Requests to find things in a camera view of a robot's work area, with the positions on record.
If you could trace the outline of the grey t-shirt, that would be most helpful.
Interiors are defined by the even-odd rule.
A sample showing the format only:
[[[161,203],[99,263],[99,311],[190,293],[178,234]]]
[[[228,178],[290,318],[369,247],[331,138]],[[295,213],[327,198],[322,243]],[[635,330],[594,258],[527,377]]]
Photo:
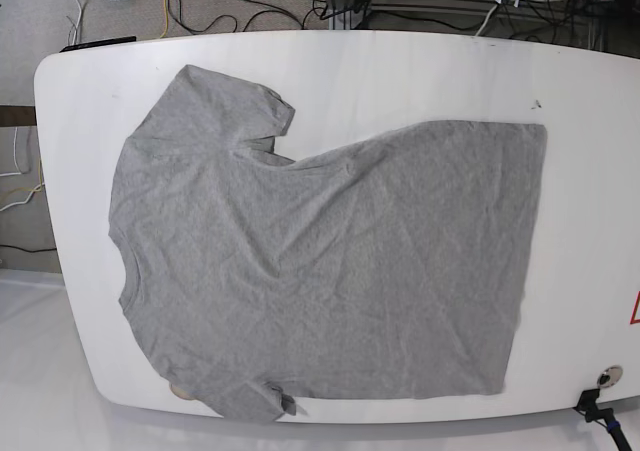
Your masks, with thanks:
[[[274,150],[294,115],[188,65],[125,140],[109,235],[153,369],[254,422],[300,397],[500,393],[546,129],[427,121],[294,161]]]

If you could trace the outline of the beige table grommet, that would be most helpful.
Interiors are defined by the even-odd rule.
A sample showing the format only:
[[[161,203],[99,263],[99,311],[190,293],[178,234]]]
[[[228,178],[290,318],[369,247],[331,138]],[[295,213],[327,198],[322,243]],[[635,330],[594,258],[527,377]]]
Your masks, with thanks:
[[[182,390],[178,386],[175,386],[172,383],[169,384],[169,389],[176,397],[178,397],[181,400],[185,400],[185,401],[195,400],[195,398],[192,397],[189,393],[185,392],[184,390]]]

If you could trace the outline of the red warning triangle sticker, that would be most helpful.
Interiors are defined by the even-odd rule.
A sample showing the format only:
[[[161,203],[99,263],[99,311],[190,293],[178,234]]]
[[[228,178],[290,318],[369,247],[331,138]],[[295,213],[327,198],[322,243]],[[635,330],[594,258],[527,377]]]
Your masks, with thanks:
[[[632,315],[631,315],[631,318],[630,318],[630,324],[631,325],[640,323],[639,310],[640,310],[640,292],[637,294],[636,300],[635,300],[635,303],[634,303],[633,312],[632,312]]]

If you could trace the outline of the silver table grommet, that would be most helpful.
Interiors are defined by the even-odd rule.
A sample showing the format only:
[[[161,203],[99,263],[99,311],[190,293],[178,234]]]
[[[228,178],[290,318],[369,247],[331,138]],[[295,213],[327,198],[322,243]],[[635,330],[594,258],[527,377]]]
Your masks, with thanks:
[[[623,376],[623,368],[620,365],[612,365],[606,368],[598,377],[597,386],[606,389],[617,384]]]

